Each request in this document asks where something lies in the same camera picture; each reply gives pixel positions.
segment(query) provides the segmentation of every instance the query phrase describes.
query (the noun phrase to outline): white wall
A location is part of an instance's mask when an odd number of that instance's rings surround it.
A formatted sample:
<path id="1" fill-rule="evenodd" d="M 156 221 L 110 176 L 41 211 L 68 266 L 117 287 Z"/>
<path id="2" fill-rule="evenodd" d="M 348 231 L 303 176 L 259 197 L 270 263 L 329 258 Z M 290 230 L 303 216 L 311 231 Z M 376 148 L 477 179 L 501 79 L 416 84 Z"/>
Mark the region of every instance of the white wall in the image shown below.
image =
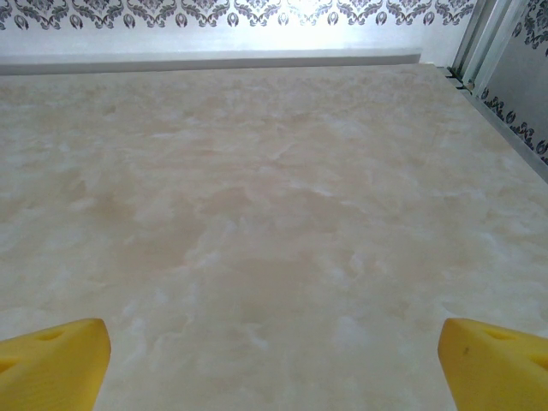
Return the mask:
<path id="1" fill-rule="evenodd" d="M 420 52 L 448 66 L 475 1 L 0 0 L 0 65 Z"/>

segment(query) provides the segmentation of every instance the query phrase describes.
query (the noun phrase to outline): wallpaper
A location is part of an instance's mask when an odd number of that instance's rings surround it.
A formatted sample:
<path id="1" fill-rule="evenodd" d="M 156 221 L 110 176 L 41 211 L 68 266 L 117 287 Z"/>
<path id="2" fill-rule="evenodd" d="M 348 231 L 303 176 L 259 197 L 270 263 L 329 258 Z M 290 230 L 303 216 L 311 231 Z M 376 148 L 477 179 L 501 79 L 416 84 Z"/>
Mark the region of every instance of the wallpaper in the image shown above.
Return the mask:
<path id="1" fill-rule="evenodd" d="M 264 26 L 457 26 L 475 0 L 0 0 L 0 30 Z"/>
<path id="2" fill-rule="evenodd" d="M 548 0 L 530 0 L 480 98 L 548 164 L 546 73 Z"/>

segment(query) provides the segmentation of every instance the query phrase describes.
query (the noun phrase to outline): floor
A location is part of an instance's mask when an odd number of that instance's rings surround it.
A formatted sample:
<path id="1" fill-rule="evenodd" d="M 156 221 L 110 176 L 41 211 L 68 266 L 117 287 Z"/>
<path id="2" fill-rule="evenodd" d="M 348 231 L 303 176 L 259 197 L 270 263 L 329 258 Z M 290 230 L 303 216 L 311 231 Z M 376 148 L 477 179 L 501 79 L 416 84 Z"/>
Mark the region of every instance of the floor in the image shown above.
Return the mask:
<path id="1" fill-rule="evenodd" d="M 548 187 L 433 66 L 0 77 L 0 338 L 100 317 L 96 411 L 452 410 L 548 337 Z"/>

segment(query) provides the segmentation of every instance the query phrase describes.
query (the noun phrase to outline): damask wallpaper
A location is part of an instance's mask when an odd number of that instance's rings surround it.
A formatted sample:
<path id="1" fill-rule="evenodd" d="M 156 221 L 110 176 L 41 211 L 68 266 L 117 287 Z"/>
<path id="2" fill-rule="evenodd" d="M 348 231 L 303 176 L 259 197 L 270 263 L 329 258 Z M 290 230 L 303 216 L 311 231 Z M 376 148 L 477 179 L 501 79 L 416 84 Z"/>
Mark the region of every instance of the damask wallpaper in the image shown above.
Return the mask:
<path id="1" fill-rule="evenodd" d="M 527 2 L 480 98 L 548 165 L 548 0 Z"/>
<path id="2" fill-rule="evenodd" d="M 387 55 L 414 49 L 421 51 L 421 61 L 448 66 L 476 2 L 0 0 L 0 57 L 40 63 L 42 57 L 76 55 L 85 55 L 81 61 L 86 62 L 94 56 L 123 61 L 125 55 L 159 52 L 215 58 L 222 51 L 229 58 L 232 51 L 253 57 L 255 51 Z"/>

